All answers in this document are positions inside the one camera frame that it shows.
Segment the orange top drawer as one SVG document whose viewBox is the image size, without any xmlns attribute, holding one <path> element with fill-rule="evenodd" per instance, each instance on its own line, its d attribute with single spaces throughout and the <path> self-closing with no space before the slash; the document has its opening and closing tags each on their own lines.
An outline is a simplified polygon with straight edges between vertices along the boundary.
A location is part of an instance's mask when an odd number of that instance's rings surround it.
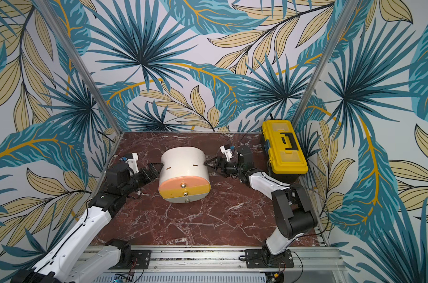
<svg viewBox="0 0 428 283">
<path fill-rule="evenodd" d="M 170 192 L 181 189 L 189 192 L 209 192 L 210 188 L 210 182 L 207 179 L 198 176 L 183 176 L 178 178 L 170 178 L 159 184 L 160 192 Z"/>
</svg>

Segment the white cylindrical drawer cabinet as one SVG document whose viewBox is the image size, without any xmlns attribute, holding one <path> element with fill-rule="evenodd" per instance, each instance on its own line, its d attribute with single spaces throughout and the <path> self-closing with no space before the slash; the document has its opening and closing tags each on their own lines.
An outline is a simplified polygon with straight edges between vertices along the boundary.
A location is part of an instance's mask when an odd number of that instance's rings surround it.
<svg viewBox="0 0 428 283">
<path fill-rule="evenodd" d="M 163 153 L 161 163 L 164 165 L 159 177 L 159 184 L 170 178 L 198 176 L 209 180 L 208 168 L 204 165 L 206 156 L 197 147 L 175 147 Z"/>
</svg>

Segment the yellow drawer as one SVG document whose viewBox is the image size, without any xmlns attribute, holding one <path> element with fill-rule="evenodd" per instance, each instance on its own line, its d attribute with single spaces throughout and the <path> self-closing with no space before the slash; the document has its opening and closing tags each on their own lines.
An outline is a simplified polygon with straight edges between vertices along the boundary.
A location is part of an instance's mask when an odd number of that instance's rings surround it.
<svg viewBox="0 0 428 283">
<path fill-rule="evenodd" d="M 207 195 L 210 192 L 210 185 L 200 185 L 200 186 L 186 186 L 184 188 L 170 188 L 166 189 L 163 187 L 159 188 L 160 195 L 165 199 L 170 198 L 181 198 L 181 197 L 198 197 L 202 195 Z"/>
</svg>

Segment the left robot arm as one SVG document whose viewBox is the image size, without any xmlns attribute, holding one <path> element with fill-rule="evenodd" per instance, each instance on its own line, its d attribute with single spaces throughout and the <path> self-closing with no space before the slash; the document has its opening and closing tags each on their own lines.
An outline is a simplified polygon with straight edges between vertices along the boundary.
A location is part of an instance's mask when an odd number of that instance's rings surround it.
<svg viewBox="0 0 428 283">
<path fill-rule="evenodd" d="M 127 241 L 112 239 L 81 265 L 77 261 L 96 235 L 126 204 L 130 194 L 158 179 L 162 163 L 139 169 L 136 161 L 119 162 L 106 171 L 98 193 L 76 225 L 34 266 L 20 269 L 13 283 L 91 283 L 111 268 L 129 269 L 138 264 Z"/>
</svg>

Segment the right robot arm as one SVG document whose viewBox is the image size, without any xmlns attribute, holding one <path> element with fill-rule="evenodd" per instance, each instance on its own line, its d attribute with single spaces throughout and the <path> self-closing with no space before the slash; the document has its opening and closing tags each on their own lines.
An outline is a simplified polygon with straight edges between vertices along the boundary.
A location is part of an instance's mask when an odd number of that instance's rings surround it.
<svg viewBox="0 0 428 283">
<path fill-rule="evenodd" d="M 204 165 L 223 177 L 239 179 L 251 189 L 272 200 L 276 229 L 263 245 L 263 256 L 280 256 L 299 237 L 318 225 L 318 216 L 306 190 L 278 181 L 254 165 L 250 148 L 241 146 L 237 159 L 231 149 L 221 149 L 222 156 L 209 159 Z"/>
</svg>

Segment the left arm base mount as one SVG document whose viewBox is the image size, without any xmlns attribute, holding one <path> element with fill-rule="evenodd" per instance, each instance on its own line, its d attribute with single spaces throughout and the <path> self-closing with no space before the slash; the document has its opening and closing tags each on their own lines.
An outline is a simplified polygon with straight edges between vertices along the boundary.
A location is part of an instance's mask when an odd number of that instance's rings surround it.
<svg viewBox="0 0 428 283">
<path fill-rule="evenodd" d="M 147 270 L 151 258 L 151 250 L 125 250 L 121 251 L 119 262 L 110 270 Z"/>
</svg>

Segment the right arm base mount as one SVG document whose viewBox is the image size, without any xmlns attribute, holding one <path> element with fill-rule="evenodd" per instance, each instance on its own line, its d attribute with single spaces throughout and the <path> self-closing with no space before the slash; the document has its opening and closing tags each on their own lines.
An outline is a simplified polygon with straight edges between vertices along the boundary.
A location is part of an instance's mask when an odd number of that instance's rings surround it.
<svg viewBox="0 0 428 283">
<path fill-rule="evenodd" d="M 246 262 L 247 268 L 251 269 L 294 268 L 294 261 L 289 250 L 273 255 L 265 247 L 261 249 L 248 249 L 239 258 L 241 261 Z"/>
</svg>

